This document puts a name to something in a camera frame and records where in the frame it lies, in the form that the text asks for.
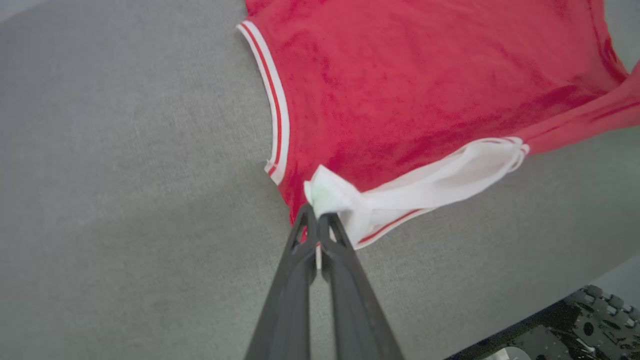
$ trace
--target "red fabric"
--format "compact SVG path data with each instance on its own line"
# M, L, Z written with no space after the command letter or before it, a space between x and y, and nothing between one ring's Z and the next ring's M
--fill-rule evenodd
M640 123L640 74L617 59L602 0L246 5L289 109L292 221L320 164L363 192L479 138L537 153Z

